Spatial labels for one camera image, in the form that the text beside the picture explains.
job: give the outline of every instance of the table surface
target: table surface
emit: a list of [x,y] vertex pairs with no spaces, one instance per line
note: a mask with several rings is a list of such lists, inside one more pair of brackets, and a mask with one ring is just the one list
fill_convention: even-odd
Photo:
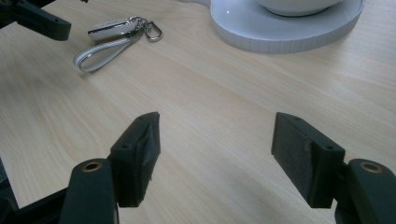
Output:
[[[305,119],[396,172],[396,1],[367,0],[356,27],[294,54],[233,48],[210,9],[178,0],[57,0],[57,42],[0,30],[0,156],[20,207],[67,187],[74,166],[105,158],[138,116],[161,114],[162,154],[145,200],[121,223],[334,223],[308,207],[271,155],[276,112]],[[91,74],[72,60],[93,25],[139,15],[163,30]]]

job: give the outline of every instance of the light wood tabletop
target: light wood tabletop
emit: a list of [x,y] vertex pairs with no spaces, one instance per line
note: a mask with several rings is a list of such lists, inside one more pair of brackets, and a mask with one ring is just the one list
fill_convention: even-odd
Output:
[[[162,154],[145,200],[120,223],[334,223],[311,209],[271,155],[276,112],[305,119],[346,159],[396,172],[396,1],[367,0],[356,27],[320,49],[259,54],[222,41],[206,6],[178,0],[57,0],[72,23],[51,40],[0,30],[0,156],[23,207],[67,187],[74,166],[105,158],[138,116],[161,115]],[[164,33],[95,73],[73,58],[87,31],[139,15]]]

